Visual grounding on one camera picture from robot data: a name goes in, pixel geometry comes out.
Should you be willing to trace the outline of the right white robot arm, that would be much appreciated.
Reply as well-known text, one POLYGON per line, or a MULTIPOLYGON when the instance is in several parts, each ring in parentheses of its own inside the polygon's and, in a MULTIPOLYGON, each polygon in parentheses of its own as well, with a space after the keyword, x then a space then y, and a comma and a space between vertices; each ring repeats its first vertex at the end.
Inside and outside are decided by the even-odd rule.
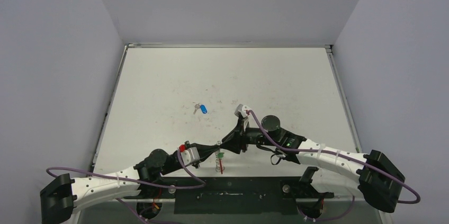
POLYGON ((282 160, 316 167, 317 171, 300 181, 300 192, 307 197, 316 193, 362 197, 370 206, 393 213, 400 202, 401 171, 382 152, 352 153, 319 144, 281 127, 278 117, 268 115, 260 128, 250 128, 239 118, 235 128, 222 140, 221 147, 239 154, 249 145, 274 147, 282 160))

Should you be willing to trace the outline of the metal keyring with red handle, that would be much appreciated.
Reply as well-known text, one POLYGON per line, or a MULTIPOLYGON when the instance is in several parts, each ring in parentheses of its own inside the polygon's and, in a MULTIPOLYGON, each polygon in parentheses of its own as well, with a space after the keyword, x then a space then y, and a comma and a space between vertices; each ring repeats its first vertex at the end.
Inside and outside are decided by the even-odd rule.
POLYGON ((223 164, 223 159, 218 159, 217 158, 217 153, 218 152, 222 152, 222 150, 220 149, 220 150, 217 150, 216 152, 215 152, 215 171, 217 172, 217 173, 220 173, 220 174, 223 174, 224 173, 224 171, 225 171, 225 166, 224 166, 224 164, 223 164))

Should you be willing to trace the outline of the blue capped key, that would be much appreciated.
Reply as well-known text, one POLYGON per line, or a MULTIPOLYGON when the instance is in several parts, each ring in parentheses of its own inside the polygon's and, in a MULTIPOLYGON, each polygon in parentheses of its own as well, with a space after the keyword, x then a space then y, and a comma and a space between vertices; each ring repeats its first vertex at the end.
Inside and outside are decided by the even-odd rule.
POLYGON ((201 112, 203 114, 207 114, 208 111, 207 111, 205 105, 197 103, 197 104, 194 105, 193 114, 196 114, 197 112, 201 112))

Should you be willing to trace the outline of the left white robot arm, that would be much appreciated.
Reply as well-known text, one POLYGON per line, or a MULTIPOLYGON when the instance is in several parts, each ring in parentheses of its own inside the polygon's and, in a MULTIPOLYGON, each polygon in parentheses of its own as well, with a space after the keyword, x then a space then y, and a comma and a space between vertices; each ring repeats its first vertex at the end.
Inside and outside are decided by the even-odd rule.
POLYGON ((153 197, 158 188, 166 190, 193 190, 205 187, 205 181, 198 177, 197 185, 166 185, 162 176, 183 169, 189 175, 188 166, 199 167, 217 150, 219 145, 180 145, 171 155, 156 149, 141 162, 106 175, 74 168, 50 167, 46 172, 53 180, 41 190, 41 222, 63 223, 71 215, 113 199, 142 195, 153 197))

